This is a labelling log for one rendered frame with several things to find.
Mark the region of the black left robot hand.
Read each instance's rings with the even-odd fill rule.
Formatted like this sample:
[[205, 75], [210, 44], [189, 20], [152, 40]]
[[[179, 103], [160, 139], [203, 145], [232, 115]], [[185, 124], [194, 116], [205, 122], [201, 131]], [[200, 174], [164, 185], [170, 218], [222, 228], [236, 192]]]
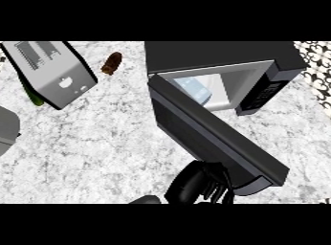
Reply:
[[203, 204], [210, 200], [214, 204], [222, 198], [222, 204], [231, 205], [235, 200], [235, 191], [231, 176], [222, 163], [192, 161], [179, 173], [164, 198], [170, 204], [191, 205], [200, 196]]

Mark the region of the dark grey microwave door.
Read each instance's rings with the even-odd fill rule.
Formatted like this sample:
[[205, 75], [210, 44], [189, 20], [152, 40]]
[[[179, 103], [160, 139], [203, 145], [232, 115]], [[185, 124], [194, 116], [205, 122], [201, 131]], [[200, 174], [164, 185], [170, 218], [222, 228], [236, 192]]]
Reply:
[[235, 194], [284, 185], [290, 168], [160, 76], [149, 78], [157, 125], [198, 161], [222, 163]]

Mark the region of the dark grey microwave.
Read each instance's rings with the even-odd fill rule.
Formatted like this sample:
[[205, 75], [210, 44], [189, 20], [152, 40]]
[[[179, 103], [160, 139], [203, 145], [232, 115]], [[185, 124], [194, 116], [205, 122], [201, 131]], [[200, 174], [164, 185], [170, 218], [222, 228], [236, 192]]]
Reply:
[[146, 41], [148, 75], [166, 80], [220, 74], [210, 110], [257, 112], [309, 65], [291, 41]]

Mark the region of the brown bread piece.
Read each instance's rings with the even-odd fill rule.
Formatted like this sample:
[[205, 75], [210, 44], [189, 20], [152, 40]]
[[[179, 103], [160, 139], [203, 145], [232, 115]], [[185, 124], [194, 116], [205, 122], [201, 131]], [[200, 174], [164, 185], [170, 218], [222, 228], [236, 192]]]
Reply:
[[117, 70], [117, 67], [120, 65], [120, 62], [121, 62], [121, 53], [120, 52], [114, 52], [108, 59], [107, 59], [107, 62], [101, 68], [102, 72], [105, 74], [108, 74], [110, 76], [114, 74], [115, 70]]

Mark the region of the dark green vegetable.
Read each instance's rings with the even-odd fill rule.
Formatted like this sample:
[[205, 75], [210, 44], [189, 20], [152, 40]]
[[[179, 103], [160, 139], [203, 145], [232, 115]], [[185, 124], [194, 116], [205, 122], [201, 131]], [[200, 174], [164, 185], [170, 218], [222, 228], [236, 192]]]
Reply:
[[25, 86], [25, 83], [23, 81], [21, 81], [21, 84], [23, 84], [23, 88], [24, 88], [24, 91], [27, 93], [30, 100], [37, 106], [42, 106], [45, 104], [45, 101], [33, 94], [33, 92], [28, 90], [28, 87]]

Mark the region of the silver toaster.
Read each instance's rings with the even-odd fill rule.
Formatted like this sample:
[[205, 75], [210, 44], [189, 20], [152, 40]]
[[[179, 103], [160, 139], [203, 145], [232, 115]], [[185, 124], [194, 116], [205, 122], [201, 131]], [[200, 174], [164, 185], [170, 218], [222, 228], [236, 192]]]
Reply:
[[0, 48], [28, 90], [56, 110], [96, 85], [98, 78], [68, 41], [3, 41]]

